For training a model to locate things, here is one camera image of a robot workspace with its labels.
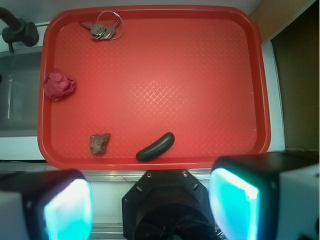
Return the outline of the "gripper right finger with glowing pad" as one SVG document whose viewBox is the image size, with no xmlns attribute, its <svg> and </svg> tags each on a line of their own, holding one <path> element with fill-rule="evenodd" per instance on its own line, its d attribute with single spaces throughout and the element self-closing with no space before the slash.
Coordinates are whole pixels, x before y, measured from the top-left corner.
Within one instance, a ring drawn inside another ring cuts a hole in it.
<svg viewBox="0 0 320 240">
<path fill-rule="evenodd" d="M 208 194 L 215 223 L 228 240 L 317 240 L 320 160 L 280 151 L 217 158 Z"/>
</svg>

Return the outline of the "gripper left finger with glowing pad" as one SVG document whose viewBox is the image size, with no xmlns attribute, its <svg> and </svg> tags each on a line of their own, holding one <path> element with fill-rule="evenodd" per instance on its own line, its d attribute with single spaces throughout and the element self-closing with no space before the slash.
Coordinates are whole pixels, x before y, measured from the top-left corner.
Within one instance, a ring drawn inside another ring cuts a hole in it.
<svg viewBox="0 0 320 240">
<path fill-rule="evenodd" d="M 0 175 L 2 240 L 88 240 L 93 191 L 76 169 Z"/>
</svg>

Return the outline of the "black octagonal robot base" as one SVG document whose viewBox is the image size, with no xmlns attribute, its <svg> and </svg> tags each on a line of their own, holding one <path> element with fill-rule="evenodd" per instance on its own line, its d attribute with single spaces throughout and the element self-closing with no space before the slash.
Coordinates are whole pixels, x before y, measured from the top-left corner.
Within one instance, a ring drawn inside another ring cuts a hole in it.
<svg viewBox="0 0 320 240">
<path fill-rule="evenodd" d="M 218 240 L 207 188 L 187 170 L 148 170 L 122 197 L 127 240 Z"/>
</svg>

